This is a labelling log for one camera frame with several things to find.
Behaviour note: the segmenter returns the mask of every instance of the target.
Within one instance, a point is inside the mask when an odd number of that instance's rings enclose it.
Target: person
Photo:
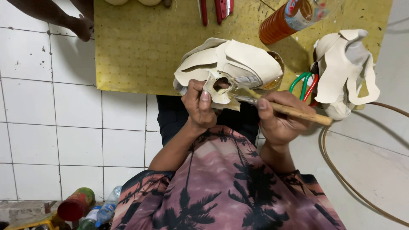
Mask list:
[[[7,0],[23,13],[62,26],[74,32],[82,41],[91,38],[90,29],[94,24],[94,0],[70,0],[81,12],[79,18],[67,15],[52,0]]]
[[[345,229],[314,176],[291,158],[289,142],[311,123],[275,113],[269,101],[315,110],[282,91],[217,117],[203,85],[191,80],[182,98],[157,96],[164,147],[123,185],[111,229]]]

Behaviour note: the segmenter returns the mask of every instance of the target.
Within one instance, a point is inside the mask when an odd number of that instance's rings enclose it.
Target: dotted yellow surface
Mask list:
[[[266,0],[278,9],[286,0]],[[217,24],[214,1],[207,0],[209,23],[203,26],[196,0],[172,1],[148,7],[137,0],[113,6],[94,1],[95,63],[100,90],[178,95],[173,73],[182,56],[210,37],[234,39],[276,51],[285,63],[279,90],[287,90],[295,74],[308,71],[313,45],[322,36],[342,29],[365,29],[363,43],[378,58],[392,0],[345,0],[334,15],[273,45],[265,46],[258,28],[273,11],[259,0],[234,1],[234,12]],[[300,95],[301,83],[293,93]]]

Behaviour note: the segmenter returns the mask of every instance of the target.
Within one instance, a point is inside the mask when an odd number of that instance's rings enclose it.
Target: plastic bottle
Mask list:
[[[289,0],[260,26],[258,35],[273,44],[332,15],[344,0]]]
[[[122,186],[116,186],[109,194],[108,199],[104,202],[101,209],[97,213],[97,221],[95,227],[101,226],[101,224],[109,220],[115,211],[118,204],[119,195],[121,194]]]
[[[101,206],[95,206],[91,209],[85,219],[81,222],[78,229],[81,230],[95,230],[95,223],[97,221],[97,212],[100,210]]]

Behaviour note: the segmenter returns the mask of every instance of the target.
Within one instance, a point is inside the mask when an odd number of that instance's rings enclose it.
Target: bare foot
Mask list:
[[[81,14],[79,15],[80,18],[76,17],[71,17],[70,18],[70,27],[69,29],[73,31],[79,39],[81,39],[84,42],[89,41],[91,38],[90,34],[90,26],[92,27],[92,24],[89,24],[89,20],[85,19]]]

